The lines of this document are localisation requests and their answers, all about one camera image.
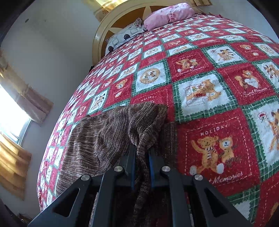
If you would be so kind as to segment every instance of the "black metal bracket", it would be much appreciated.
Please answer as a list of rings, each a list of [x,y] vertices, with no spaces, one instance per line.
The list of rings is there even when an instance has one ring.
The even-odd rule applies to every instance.
[[[170,194],[173,227],[191,227],[186,198],[189,198],[193,221],[198,227],[252,227],[252,224],[202,175],[186,176],[166,166],[151,148],[148,151],[151,186]],[[82,175],[41,212],[29,227],[75,227],[89,225],[98,193],[91,227],[110,227],[113,223],[113,200],[116,188],[134,189],[136,147],[121,157],[119,165],[103,175]]]

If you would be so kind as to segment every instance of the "yellow curtain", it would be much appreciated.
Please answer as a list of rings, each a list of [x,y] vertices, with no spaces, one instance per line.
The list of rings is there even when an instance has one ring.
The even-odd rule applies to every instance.
[[[88,5],[93,11],[95,17],[98,21],[102,21],[102,19],[106,16],[107,13],[112,11],[115,7],[120,5],[127,0],[84,0],[86,5]]]
[[[0,132],[0,184],[22,200],[31,156]]]

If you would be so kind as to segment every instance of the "pink pillow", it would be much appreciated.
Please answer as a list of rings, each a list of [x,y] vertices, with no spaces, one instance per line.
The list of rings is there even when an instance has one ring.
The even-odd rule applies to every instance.
[[[153,12],[143,24],[150,31],[169,23],[193,17],[194,14],[195,11],[187,3],[179,3]]]

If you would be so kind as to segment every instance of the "window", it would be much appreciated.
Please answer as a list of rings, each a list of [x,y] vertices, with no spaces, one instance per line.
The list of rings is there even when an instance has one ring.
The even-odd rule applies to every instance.
[[[0,131],[20,144],[31,119],[0,86]]]

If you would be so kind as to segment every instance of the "white wall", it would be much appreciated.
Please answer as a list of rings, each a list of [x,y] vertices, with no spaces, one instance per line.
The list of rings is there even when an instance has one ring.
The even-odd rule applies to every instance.
[[[81,1],[36,0],[1,45],[17,74],[54,103],[43,125],[31,122],[23,139],[22,147],[32,153],[25,200],[0,186],[1,199],[15,214],[35,217],[40,212],[36,192],[40,163],[59,115],[91,66],[96,21]]]
[[[212,6],[200,8],[205,13],[221,14],[223,17],[242,23],[279,42],[265,17],[247,0],[211,0],[211,2]]]

